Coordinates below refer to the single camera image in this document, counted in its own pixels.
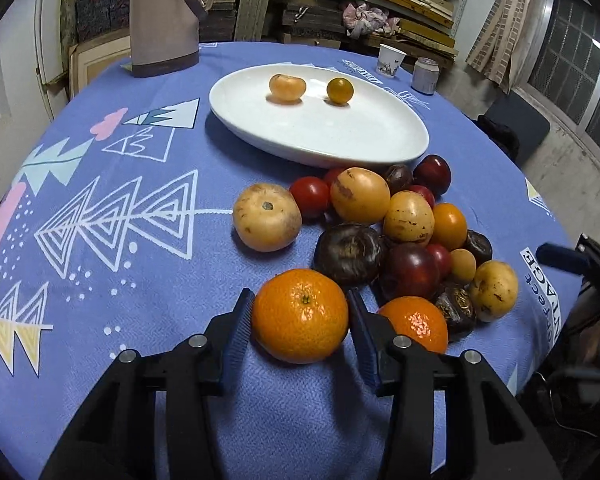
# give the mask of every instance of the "beige kettle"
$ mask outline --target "beige kettle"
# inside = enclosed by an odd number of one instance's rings
[[[131,72],[136,77],[176,72],[200,60],[198,23],[214,0],[131,0]]]

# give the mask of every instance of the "pink shape print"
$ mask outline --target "pink shape print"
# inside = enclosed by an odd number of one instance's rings
[[[27,184],[25,182],[19,182],[10,189],[7,196],[2,201],[2,205],[0,206],[0,242],[11,221],[11,217],[16,212],[18,202],[20,202],[20,199],[26,190]]]
[[[89,131],[96,136],[96,140],[107,139],[118,127],[127,110],[129,108],[120,108],[117,112],[105,116],[98,124],[94,124]]]

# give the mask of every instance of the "table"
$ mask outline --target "table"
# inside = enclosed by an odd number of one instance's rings
[[[232,232],[230,211],[246,186],[323,174],[252,148],[211,113],[212,85],[258,64],[311,63],[363,77],[422,117],[428,153],[452,168],[444,199],[520,280],[515,309],[449,352],[479,350],[520,389],[580,280],[535,264],[539,244],[569,241],[496,145],[444,98],[414,95],[402,69],[394,79],[375,75],[371,57],[268,43],[205,44],[200,57],[195,67],[149,79],[110,67],[49,127],[0,208],[0,448],[17,471],[39,475],[122,349],[167,351],[230,310],[244,286],[257,291],[279,272],[309,266],[318,226],[304,226],[273,254],[247,250]],[[364,297],[375,305],[368,290]],[[250,346],[237,391],[209,407],[228,478],[369,479],[390,403],[363,385],[347,336],[332,357],[307,366]],[[158,412],[164,416],[163,403]],[[434,465],[445,456],[443,419],[439,396]]]

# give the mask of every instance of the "yellow triangle print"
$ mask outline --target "yellow triangle print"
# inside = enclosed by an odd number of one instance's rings
[[[533,187],[533,185],[531,184],[531,182],[529,182],[526,178],[526,194],[529,197],[529,200],[531,200],[532,198],[537,198],[540,196],[540,194],[536,191],[536,188]]]
[[[13,375],[13,321],[0,319],[0,357]]]
[[[38,367],[40,366],[40,332],[42,332],[42,329],[38,325],[17,323],[15,331],[24,348],[25,354],[29,358],[31,366],[33,366],[36,375],[38,375]]]

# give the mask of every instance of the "crumpled cloth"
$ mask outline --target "crumpled cloth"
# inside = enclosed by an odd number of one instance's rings
[[[344,26],[349,29],[347,35],[354,40],[372,32],[384,32],[392,35],[400,18],[389,18],[389,14],[377,7],[367,8],[366,4],[354,7],[349,4],[342,12]]]

